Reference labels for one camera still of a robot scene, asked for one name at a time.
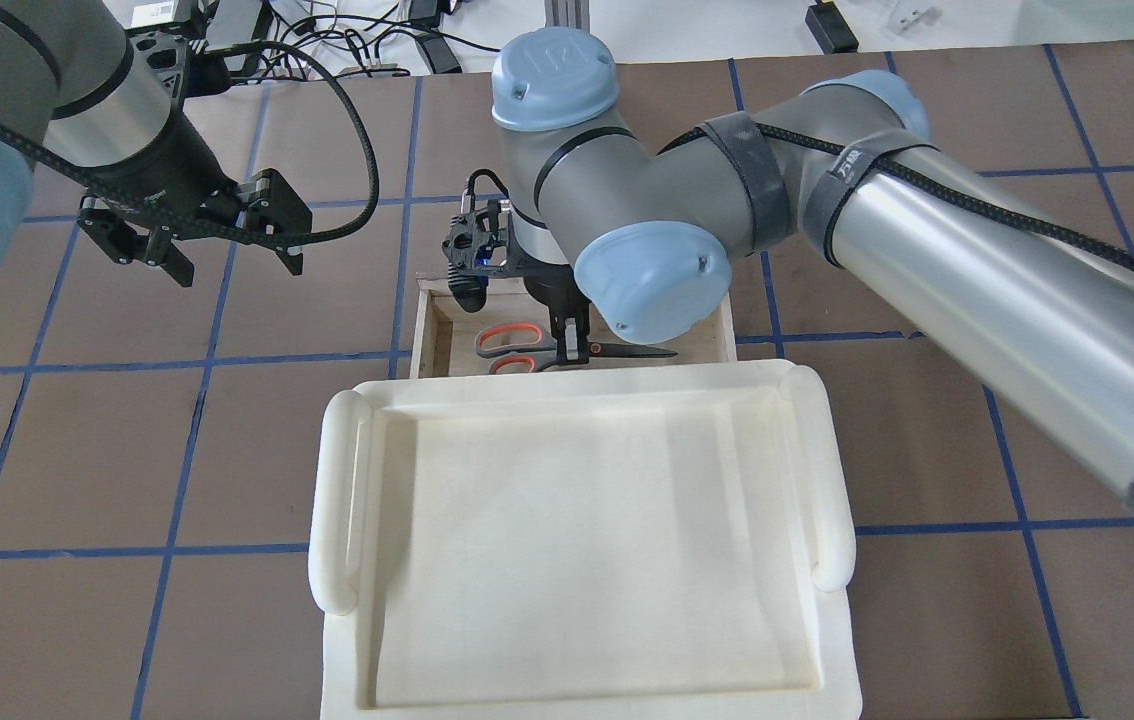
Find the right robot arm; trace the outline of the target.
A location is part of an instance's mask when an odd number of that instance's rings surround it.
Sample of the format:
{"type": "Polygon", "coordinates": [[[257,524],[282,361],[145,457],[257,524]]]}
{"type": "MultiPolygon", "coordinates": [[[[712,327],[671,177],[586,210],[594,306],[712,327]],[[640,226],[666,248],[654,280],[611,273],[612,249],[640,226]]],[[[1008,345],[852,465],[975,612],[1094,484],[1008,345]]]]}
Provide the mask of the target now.
{"type": "Polygon", "coordinates": [[[1134,516],[1134,256],[1005,200],[931,142],[886,70],[826,81],[649,152],[613,56],[544,27],[499,51],[491,118],[511,204],[623,340],[717,310],[733,260],[794,234],[1002,395],[1134,516]]]}

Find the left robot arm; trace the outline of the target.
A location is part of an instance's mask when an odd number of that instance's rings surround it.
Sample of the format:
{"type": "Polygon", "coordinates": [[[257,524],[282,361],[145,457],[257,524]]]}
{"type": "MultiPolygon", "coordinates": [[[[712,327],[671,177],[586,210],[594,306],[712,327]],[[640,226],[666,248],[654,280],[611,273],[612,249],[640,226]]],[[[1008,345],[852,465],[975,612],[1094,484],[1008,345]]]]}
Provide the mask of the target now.
{"type": "Polygon", "coordinates": [[[179,242],[249,234],[299,274],[311,211],[276,170],[225,173],[183,105],[230,86],[202,41],[215,1],[0,1],[0,266],[51,152],[107,259],[195,277],[179,242]]]}

